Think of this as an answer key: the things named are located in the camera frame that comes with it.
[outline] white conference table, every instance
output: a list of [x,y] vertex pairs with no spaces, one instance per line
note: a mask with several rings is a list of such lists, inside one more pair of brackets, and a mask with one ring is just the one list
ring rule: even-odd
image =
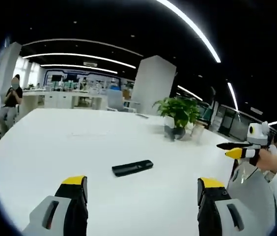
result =
[[[89,236],[198,235],[197,179],[227,185],[233,161],[208,130],[200,144],[170,142],[163,119],[133,113],[36,109],[0,140],[0,201],[23,230],[30,212],[67,177],[88,177]],[[150,170],[111,167],[149,159]]]

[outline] white table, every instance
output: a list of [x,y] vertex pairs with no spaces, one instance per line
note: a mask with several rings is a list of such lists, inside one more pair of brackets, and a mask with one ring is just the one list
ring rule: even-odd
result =
[[32,89],[23,91],[23,100],[20,105],[20,118],[38,107],[38,97],[45,97],[45,108],[74,108],[78,97],[90,97],[96,99],[96,108],[106,110],[108,106],[107,96],[92,94],[87,91],[45,91],[43,89]]
[[[36,109],[0,140],[0,201],[20,230],[67,177],[88,177],[88,236],[198,235],[197,178],[227,185],[233,161],[205,130],[201,144],[170,142],[163,119],[132,113]],[[150,159],[150,170],[111,167]]]
[[124,100],[124,102],[126,103],[126,107],[129,107],[130,106],[130,103],[133,103],[135,105],[139,105],[140,103],[139,102],[136,102],[136,101],[133,101],[133,100]]

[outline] person's hand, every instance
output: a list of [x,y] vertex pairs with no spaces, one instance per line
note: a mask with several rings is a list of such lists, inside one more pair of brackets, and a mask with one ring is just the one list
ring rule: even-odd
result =
[[13,89],[12,90],[12,95],[15,97],[17,95],[16,91]]

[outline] green plant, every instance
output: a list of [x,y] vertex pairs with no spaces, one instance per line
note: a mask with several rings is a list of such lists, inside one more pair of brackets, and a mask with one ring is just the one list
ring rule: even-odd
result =
[[155,105],[159,105],[157,112],[162,117],[168,116],[174,119],[175,127],[184,128],[188,124],[188,121],[194,124],[199,118],[199,110],[195,99],[166,97],[163,100],[155,102],[153,107]]

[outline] ceiling light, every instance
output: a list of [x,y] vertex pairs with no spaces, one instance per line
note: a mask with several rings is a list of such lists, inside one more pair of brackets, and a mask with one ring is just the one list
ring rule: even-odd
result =
[[277,121],[271,122],[268,125],[271,126],[271,125],[274,125],[274,124],[277,124]]
[[179,8],[177,8],[175,5],[173,5],[172,3],[170,3],[168,0],[156,0],[158,2],[160,2],[161,4],[163,4],[164,6],[166,6],[167,8],[169,8],[171,11],[173,11],[175,14],[177,14],[185,23],[187,23],[194,31],[195,33],[202,39],[203,43],[206,45],[206,47],[208,48],[208,50],[211,52],[211,54],[213,55],[215,61],[217,63],[220,63],[221,60],[218,57],[215,49],[213,48],[212,44],[208,41],[208,39],[206,38],[206,36],[203,34],[203,32],[197,27],[196,24],[194,24],[194,22],[187,17],[186,14],[184,14]]
[[194,93],[188,91],[188,90],[185,89],[184,87],[181,87],[180,85],[178,85],[178,88],[179,88],[179,89],[182,89],[184,92],[187,92],[187,93],[191,94],[192,96],[196,97],[198,100],[203,101],[202,98],[200,98],[199,96],[195,95]]
[[128,49],[126,49],[126,48],[121,48],[121,47],[118,47],[118,46],[115,46],[115,45],[112,45],[112,44],[109,44],[109,43],[104,43],[104,42],[99,42],[99,41],[93,41],[93,40],[88,40],[88,39],[78,39],[78,38],[52,38],[52,39],[42,39],[42,40],[37,40],[37,41],[33,41],[33,42],[30,42],[30,43],[23,44],[22,46],[28,46],[28,45],[34,44],[34,43],[53,42],[53,41],[79,41],[79,42],[97,43],[97,44],[101,44],[101,45],[105,45],[105,46],[109,46],[109,47],[114,47],[114,48],[117,48],[117,49],[121,49],[121,50],[127,51],[127,52],[129,52],[129,53],[136,54],[136,55],[138,55],[138,56],[140,56],[140,57],[143,56],[142,54],[139,54],[139,53],[133,52],[133,51],[131,51],[131,50],[128,50]]
[[123,62],[119,62],[117,60],[111,60],[111,59],[108,59],[108,58],[101,58],[101,57],[97,57],[97,56],[76,54],[76,53],[42,53],[42,54],[35,54],[35,55],[26,56],[26,57],[23,57],[23,59],[33,58],[33,57],[40,57],[40,56],[78,56],[78,57],[94,58],[94,59],[100,59],[100,60],[107,60],[107,61],[110,61],[110,62],[118,63],[118,64],[121,64],[121,65],[128,66],[130,68],[136,69],[136,67],[133,66],[133,65],[129,65],[129,64],[126,64],[126,63],[123,63]]
[[232,99],[233,99],[233,103],[235,104],[236,111],[238,112],[239,109],[238,109],[238,104],[237,104],[235,92],[234,92],[234,90],[233,90],[233,88],[232,88],[231,83],[229,83],[229,82],[228,82],[228,87],[229,87],[229,90],[230,90],[230,92],[231,92]]
[[83,66],[83,65],[65,65],[65,64],[45,64],[45,65],[40,65],[40,66],[65,66],[65,67],[77,67],[77,68],[84,68],[84,69],[92,69],[92,70],[101,70],[101,71],[106,71],[110,72],[113,74],[117,74],[118,72],[113,71],[113,70],[106,70],[106,69],[101,69],[97,67],[91,67],[91,66]]

